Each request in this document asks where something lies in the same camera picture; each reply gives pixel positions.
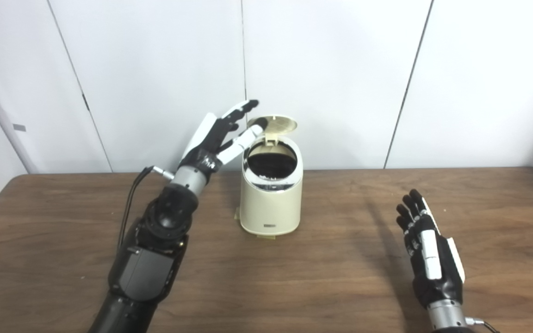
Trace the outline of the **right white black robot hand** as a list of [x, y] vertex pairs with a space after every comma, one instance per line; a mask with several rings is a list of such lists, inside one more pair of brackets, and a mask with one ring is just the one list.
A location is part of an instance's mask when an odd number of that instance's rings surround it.
[[417, 301], [423, 307], [438, 301], [462, 305], [465, 271], [453, 239], [441, 234], [427, 201], [413, 188], [403, 196], [396, 211]]

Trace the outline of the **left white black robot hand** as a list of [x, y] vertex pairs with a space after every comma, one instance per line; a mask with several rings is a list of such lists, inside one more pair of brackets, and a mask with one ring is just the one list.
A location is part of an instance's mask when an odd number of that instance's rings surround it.
[[209, 179], [222, 166], [245, 152], [264, 133], [268, 126], [266, 118], [259, 117], [237, 137], [229, 141], [225, 139], [231, 131], [239, 129], [239, 120], [258, 107], [259, 103], [255, 99], [245, 100], [231, 107], [221, 117], [211, 112], [207, 114], [186, 146], [176, 170], [196, 169]]

